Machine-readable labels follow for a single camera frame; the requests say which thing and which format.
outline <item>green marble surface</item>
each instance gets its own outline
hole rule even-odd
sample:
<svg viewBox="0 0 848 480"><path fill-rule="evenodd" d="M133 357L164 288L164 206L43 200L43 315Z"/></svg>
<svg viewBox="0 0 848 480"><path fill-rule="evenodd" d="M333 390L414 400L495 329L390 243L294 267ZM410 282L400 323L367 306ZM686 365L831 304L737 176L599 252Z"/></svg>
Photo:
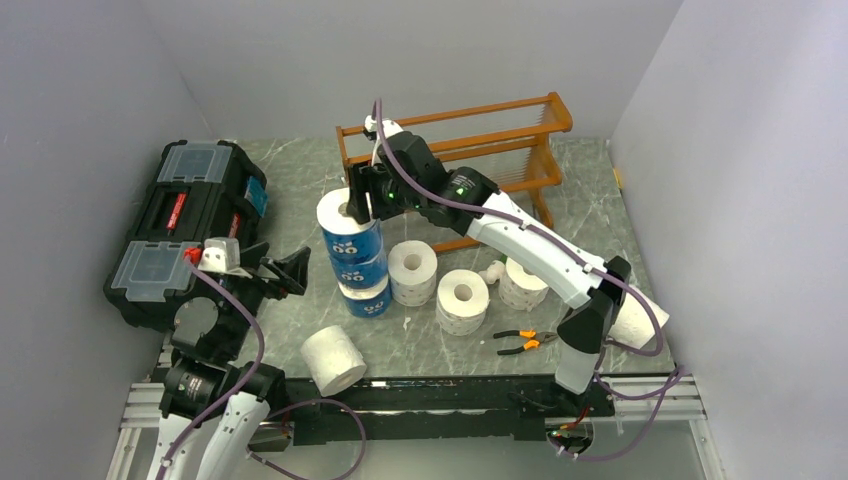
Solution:
<svg viewBox="0 0 848 480"><path fill-rule="evenodd" d="M521 355L501 357L498 349L516 339L492 340L506 329L554 330L566 307L549 292L532 312L518 312L490 287L491 303L483 325L473 334L454 337L434 319L435 298L422 307L393 303L380 317L356 318L348 313L336 286L315 207L324 193L344 186L341 156L335 139L258 140L238 142L268 177L269 206L260 224L260 238L270 242L271 254L282 257L302 245L312 247L309 287L303 297L266 301L259 314L265 332L264 362L282 368L287 377L309 377L300 346L310 335L330 325L341 325L362 352L366 377L446 376L553 373L560 342ZM555 138L554 157L564 173L562 185L544 190L555 218L554 230L581 248L604 258L621 255L633 265L631 281L651 296L639 249L624 202L617 188L603 140ZM529 199L516 202L530 208ZM415 214L383 224L386 251L406 239L431 243L457 235L436 228ZM457 268L485 269L500 254L490 247L469 248L439 255L438 275ZM256 340L248 340L239 364L256 355ZM607 373L667 373L674 368L666 347L658 357L638 357L609 347Z"/></svg>

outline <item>white wall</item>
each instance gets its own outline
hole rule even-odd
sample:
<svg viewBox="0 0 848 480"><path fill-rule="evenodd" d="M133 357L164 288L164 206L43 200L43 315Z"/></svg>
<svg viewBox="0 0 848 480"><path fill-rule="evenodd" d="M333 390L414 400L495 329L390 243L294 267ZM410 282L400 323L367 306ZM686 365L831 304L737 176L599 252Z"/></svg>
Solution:
<svg viewBox="0 0 848 480"><path fill-rule="evenodd" d="M103 478L157 334L102 285L158 153L209 132L135 0L0 4L0 465Z"/></svg>
<svg viewBox="0 0 848 480"><path fill-rule="evenodd" d="M848 5L686 0L612 138L730 478L845 478Z"/></svg>
<svg viewBox="0 0 848 480"><path fill-rule="evenodd" d="M400 117L558 91L575 134L609 137L681 0L144 3L224 136L332 136L378 95Z"/></svg>

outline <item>orange wooden rack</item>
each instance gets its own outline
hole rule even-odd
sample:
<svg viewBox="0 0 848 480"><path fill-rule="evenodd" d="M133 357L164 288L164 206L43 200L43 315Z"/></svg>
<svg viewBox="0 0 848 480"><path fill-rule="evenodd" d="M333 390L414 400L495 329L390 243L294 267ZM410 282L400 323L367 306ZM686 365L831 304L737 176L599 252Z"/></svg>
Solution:
<svg viewBox="0 0 848 480"><path fill-rule="evenodd" d="M518 171L498 172L495 174L491 172L487 173L487 170L496 170L496 162L480 162L475 168L498 182L501 190L504 192L527 192L536 207L539 220L549 228L553 228L553 216L545 203L541 189L561 184L562 172L551 154L548 135L554 132L568 132L573 125L571 114L556 92L551 92L544 97L527 98L513 102L393 120L406 128L413 125L443 122L463 117L497 114L497 112L520 108L541 109L541 114L538 116L538 124L463 138L435 141L433 143L428 142L428 145L433 151L433 154L443 163L526 149L528 151L526 161L522 162ZM353 157L347 154L345 138L362 135L361 125L346 128L336 127L336 134L338 136L339 149L341 150L342 164L345 167L371 161L370 154ZM432 245L432 247L436 253L440 253L478 244L479 242L476 240L465 237Z"/></svg>

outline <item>pliers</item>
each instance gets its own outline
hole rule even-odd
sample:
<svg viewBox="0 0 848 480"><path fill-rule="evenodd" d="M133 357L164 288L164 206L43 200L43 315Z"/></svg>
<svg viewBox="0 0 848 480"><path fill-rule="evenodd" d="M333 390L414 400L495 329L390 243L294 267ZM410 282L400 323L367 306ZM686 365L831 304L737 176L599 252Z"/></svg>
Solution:
<svg viewBox="0 0 848 480"><path fill-rule="evenodd" d="M504 332L498 332L492 335L492 338L503 338L503 337L524 337L529 338L530 341L525 343L524 345L518 348L512 348L509 350L498 350L498 355L516 355L525 350L530 350L531 348L539 348L539 346L543 343L548 343L553 339L557 338L557 335L554 332L536 332L535 330L506 330Z"/></svg>

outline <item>stack of toilet paper rolls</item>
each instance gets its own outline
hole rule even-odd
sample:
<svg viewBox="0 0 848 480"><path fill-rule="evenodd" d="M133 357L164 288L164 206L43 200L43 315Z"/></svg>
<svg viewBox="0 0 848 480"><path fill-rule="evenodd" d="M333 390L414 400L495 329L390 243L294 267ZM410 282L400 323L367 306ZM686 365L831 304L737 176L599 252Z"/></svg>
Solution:
<svg viewBox="0 0 848 480"><path fill-rule="evenodd" d="M483 323L489 306L486 282L471 270L453 270L439 281L436 321L445 332L468 335Z"/></svg>
<svg viewBox="0 0 848 480"><path fill-rule="evenodd" d="M518 262L506 259L503 276L498 285L501 300L516 310L533 310L542 303L548 293L548 285L539 277L528 272Z"/></svg>
<svg viewBox="0 0 848 480"><path fill-rule="evenodd" d="M389 269L380 222L360 225L345 211L350 191L333 190L318 202L316 213L324 243L348 310L376 317L391 302Z"/></svg>
<svg viewBox="0 0 848 480"><path fill-rule="evenodd" d="M392 297L407 307L427 303L436 289L436 252L424 242L409 240L389 252Z"/></svg>

